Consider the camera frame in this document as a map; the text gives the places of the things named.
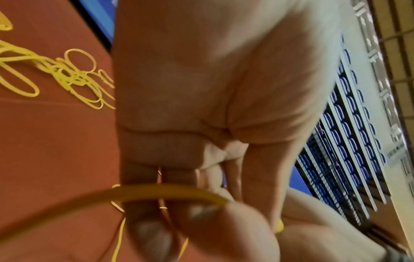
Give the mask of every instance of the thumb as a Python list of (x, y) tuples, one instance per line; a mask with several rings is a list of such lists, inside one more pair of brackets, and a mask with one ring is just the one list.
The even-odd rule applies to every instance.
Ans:
[(238, 202), (224, 208), (171, 203), (176, 227), (201, 252), (238, 262), (279, 262), (279, 244), (267, 220), (255, 209)]

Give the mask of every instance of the orange floor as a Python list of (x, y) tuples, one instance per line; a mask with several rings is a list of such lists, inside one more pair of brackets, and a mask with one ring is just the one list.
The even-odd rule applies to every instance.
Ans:
[[(67, 0), (2, 1), (13, 23), (0, 39), (50, 58), (70, 48), (91, 53), (111, 75), (108, 53)], [(81, 69), (91, 63), (73, 56)], [(82, 193), (117, 183), (114, 111), (94, 110), (33, 66), (13, 68), (41, 90), (25, 98), (0, 86), (0, 227)], [(29, 91), (0, 69), (1, 76)], [(0, 262), (98, 262), (117, 230), (121, 214), (102, 206), (53, 222), (0, 248)], [(100, 261), (110, 261), (115, 243)], [(139, 261), (126, 238), (118, 258)], [(206, 261), (189, 248), (182, 261)]]

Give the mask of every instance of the skin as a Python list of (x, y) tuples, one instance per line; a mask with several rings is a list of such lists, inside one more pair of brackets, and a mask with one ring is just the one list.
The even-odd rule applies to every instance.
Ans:
[[(120, 1), (112, 54), (121, 183), (156, 183), (161, 168), (163, 183), (245, 203), (218, 211), (167, 202), (168, 219), (158, 202), (126, 203), (129, 235), (147, 261), (176, 261), (177, 231), (208, 253), (277, 261), (269, 232), (280, 219), (297, 155), (334, 86), (336, 8), (333, 0)], [(228, 191), (221, 187), (223, 171)], [(265, 225), (269, 232), (241, 231), (263, 220), (246, 205), (266, 219), (260, 232)], [(217, 212), (231, 217), (220, 230), (207, 219)], [(208, 227), (192, 226), (204, 219)], [(210, 244), (197, 240), (204, 233), (212, 234)], [(231, 238), (220, 249), (212, 241), (229, 233), (237, 233), (239, 245)], [(273, 253), (254, 257), (263, 252), (246, 245), (251, 239)]]

